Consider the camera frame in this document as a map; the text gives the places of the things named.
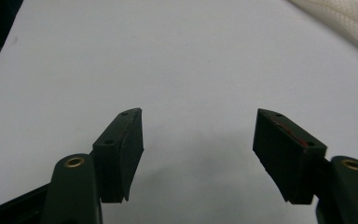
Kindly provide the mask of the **white mesh laundry bag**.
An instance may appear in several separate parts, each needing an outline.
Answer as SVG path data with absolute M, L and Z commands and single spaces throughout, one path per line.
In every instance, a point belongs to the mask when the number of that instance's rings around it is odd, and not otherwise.
M 358 48 L 358 0 L 288 0 Z

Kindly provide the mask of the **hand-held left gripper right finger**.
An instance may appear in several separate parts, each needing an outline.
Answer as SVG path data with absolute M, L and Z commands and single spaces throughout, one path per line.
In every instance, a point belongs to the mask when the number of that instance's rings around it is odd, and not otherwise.
M 325 158 L 327 146 L 285 115 L 259 108 L 253 151 L 291 204 L 318 199 L 318 224 L 358 224 L 358 160 Z

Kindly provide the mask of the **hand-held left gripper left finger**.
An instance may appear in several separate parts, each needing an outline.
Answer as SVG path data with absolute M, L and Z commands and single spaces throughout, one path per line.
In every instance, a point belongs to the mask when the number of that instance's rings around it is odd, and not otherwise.
M 89 154 L 58 161 L 40 224 L 103 224 L 102 203 L 122 203 L 144 152 L 142 110 L 119 113 Z

